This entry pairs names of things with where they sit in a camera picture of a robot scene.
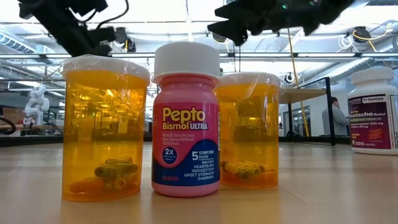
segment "plastic wrap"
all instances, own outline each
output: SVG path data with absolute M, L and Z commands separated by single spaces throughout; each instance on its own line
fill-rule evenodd
M 149 71 L 85 55 L 67 60 L 62 75 L 67 81 L 63 197 L 99 201 L 137 192 L 141 178 L 132 177 L 141 177 Z M 123 181 L 131 179 L 134 183 Z
M 220 78 L 221 183 L 247 188 L 278 183 L 279 89 L 270 73 Z

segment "white bottle cap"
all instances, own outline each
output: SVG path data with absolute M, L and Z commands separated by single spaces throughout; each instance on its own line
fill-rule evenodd
M 373 80 L 388 80 L 389 82 L 394 79 L 394 71 L 391 68 L 369 68 L 366 70 L 354 72 L 351 75 L 351 83 L 356 85 L 361 82 Z
M 155 52 L 155 82 L 166 75 L 197 74 L 220 77 L 220 55 L 216 49 L 195 42 L 174 42 Z

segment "white medicine bottle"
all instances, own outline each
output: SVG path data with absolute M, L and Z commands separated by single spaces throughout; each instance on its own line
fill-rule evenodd
M 391 68 L 370 68 L 351 75 L 348 94 L 351 148 L 366 154 L 398 155 L 398 89 Z

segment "person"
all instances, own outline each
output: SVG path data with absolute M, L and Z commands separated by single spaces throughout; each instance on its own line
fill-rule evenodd
M 335 135 L 336 136 L 347 136 L 347 125 L 349 125 L 349 119 L 346 118 L 340 109 L 340 103 L 336 97 L 332 97 L 331 108 L 333 111 L 333 123 L 335 125 Z M 322 112 L 323 120 L 323 131 L 325 135 L 330 135 L 330 125 L 329 125 L 329 111 L 328 108 Z

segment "pepto bismol ultra label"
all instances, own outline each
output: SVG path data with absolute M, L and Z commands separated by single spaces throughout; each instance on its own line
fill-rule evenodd
M 369 95 L 350 98 L 349 123 L 351 146 L 365 149 L 391 149 L 397 145 L 391 116 L 396 110 L 395 96 Z
M 219 107 L 208 103 L 154 105 L 152 181 L 199 186 L 220 179 Z

